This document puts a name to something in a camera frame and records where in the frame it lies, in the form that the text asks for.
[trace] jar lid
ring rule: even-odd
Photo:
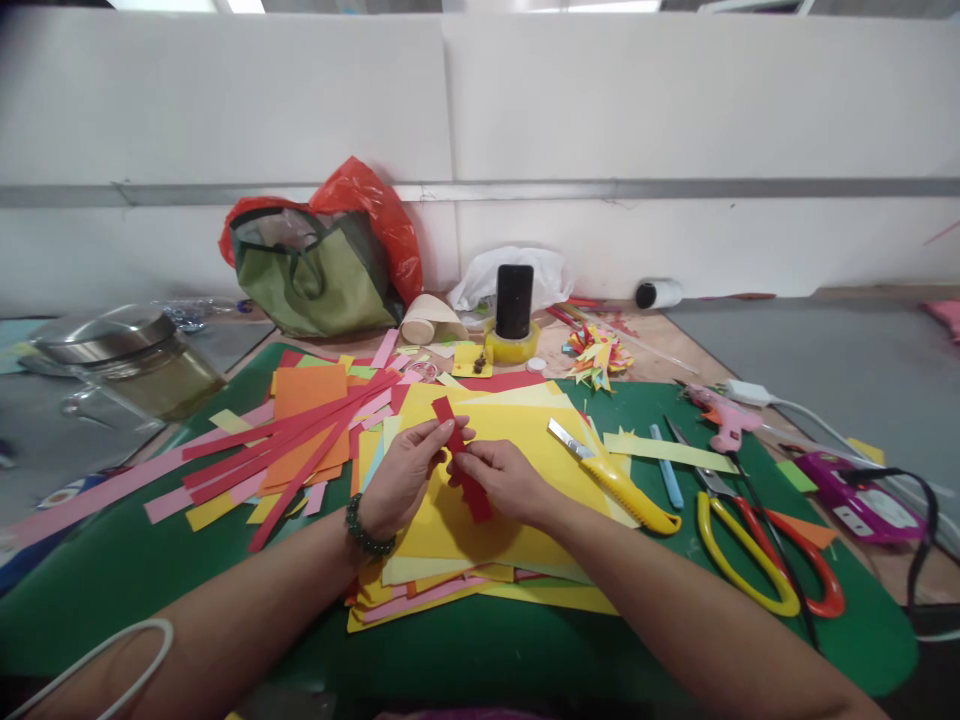
[[[106,313],[51,320],[34,331],[30,341],[63,365],[89,365],[146,350],[176,330],[173,321],[157,308],[124,305]]]

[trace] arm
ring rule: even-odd
[[[508,441],[457,457],[504,514],[569,552],[664,667],[704,707],[736,717],[885,715],[735,588],[546,483]]]
[[[410,522],[452,430],[434,420],[397,435],[360,503],[361,527],[386,539]],[[173,645],[119,717],[226,717],[366,562],[344,518],[341,508],[158,612],[173,624]],[[140,677],[160,642],[156,631],[119,641],[29,717],[97,717]]]

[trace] green cutting mat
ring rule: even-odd
[[[244,413],[260,405],[288,347],[279,343],[267,347],[186,424],[175,442],[210,430],[206,418],[219,410]],[[692,405],[678,399],[675,386],[618,383],[610,397],[570,381],[560,385],[577,408],[588,400],[587,412],[601,432],[615,432],[622,425],[646,436],[650,423],[657,422],[668,434],[663,427],[666,412],[691,443],[707,446],[710,429],[699,421]],[[769,508],[818,522],[755,438],[747,438],[741,457]],[[215,459],[194,461],[189,471]],[[662,542],[715,571],[697,534],[696,479],[683,466],[676,470],[687,500],[683,528]],[[59,673],[104,637],[151,615],[247,556],[255,528],[245,524],[244,510],[231,512],[196,534],[182,513],[157,525],[147,521],[143,503],[176,488],[186,472],[171,473],[105,510],[0,600],[0,673]],[[656,462],[635,459],[633,480],[669,509]],[[322,514],[345,504],[348,495],[347,476],[332,482]],[[311,521],[286,521],[278,538]],[[734,566],[772,594],[723,525],[714,527]],[[834,547],[836,560],[829,552],[827,559],[843,585],[847,612],[836,620],[817,621],[823,650],[867,693],[889,693],[917,662],[910,625],[846,548],[839,542]],[[803,584],[816,588],[812,571],[799,554],[794,561]],[[649,592],[657,588],[650,587]],[[798,620],[786,624],[802,636]],[[491,704],[559,695],[648,702],[686,698],[620,618],[487,597],[460,600],[351,636],[346,633],[346,610],[332,608],[303,635],[272,679],[344,698],[431,703]]]

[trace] green bead bracelet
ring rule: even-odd
[[[367,555],[375,558],[386,557],[397,546],[397,536],[394,535],[389,540],[380,542],[374,540],[367,534],[366,530],[360,527],[360,521],[357,520],[357,511],[360,509],[361,497],[363,497],[363,493],[357,493],[347,503],[347,532]]]

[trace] pink glue gun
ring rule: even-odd
[[[718,395],[703,385],[685,383],[682,380],[677,380],[676,383],[683,386],[684,394],[697,407],[707,411],[703,417],[719,426],[717,434],[710,438],[710,447],[718,453],[736,452],[740,449],[743,431],[753,432],[763,425],[762,417],[744,410],[733,400]]]

